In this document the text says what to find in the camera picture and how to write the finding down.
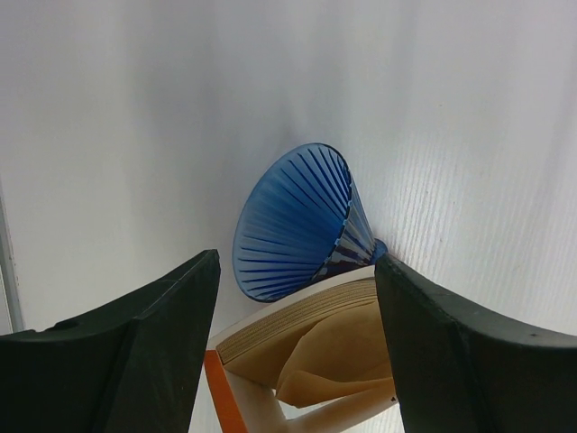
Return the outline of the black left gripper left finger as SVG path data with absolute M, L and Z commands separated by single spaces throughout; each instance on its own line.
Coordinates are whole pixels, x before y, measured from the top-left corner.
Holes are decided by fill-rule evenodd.
M 97 309 L 2 336 L 2 431 L 188 431 L 220 273 L 205 250 Z

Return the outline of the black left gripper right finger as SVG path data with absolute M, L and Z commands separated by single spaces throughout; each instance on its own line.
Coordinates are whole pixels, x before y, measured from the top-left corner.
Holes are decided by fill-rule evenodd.
M 406 432 L 574 432 L 576 338 L 508 318 L 384 254 L 381 320 Z

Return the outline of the orange coffee filter box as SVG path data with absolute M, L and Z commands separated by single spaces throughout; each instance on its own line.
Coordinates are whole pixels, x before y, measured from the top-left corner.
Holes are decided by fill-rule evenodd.
M 373 266 L 368 266 L 343 273 L 315 283 L 284 299 L 299 300 L 305 297 L 307 290 L 318 292 L 330 285 L 361 277 L 372 277 L 375 280 L 374 270 Z M 262 318 L 265 308 L 209 340 L 205 372 L 222 431 L 344 432 L 396 404 L 396 390 L 391 398 L 386 397 L 382 391 L 369 390 L 305 408 L 296 408 L 279 401 L 274 390 L 226 371 L 215 349 L 216 343 L 250 321 Z

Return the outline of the blue plastic coffee dripper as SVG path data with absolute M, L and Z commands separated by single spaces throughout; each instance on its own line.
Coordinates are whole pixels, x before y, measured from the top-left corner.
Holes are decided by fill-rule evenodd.
M 271 303 L 373 265 L 387 251 L 345 158 L 327 144 L 307 143 L 275 161 L 253 188 L 235 229 L 232 263 L 243 294 Z

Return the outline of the aluminium frame post left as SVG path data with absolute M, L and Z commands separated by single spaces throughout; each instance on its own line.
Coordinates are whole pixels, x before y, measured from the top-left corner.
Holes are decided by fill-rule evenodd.
M 14 259 L 14 248 L 8 221 L 4 189 L 1 189 L 1 286 L 5 311 L 12 332 L 25 330 L 25 321 L 19 293 L 19 281 Z

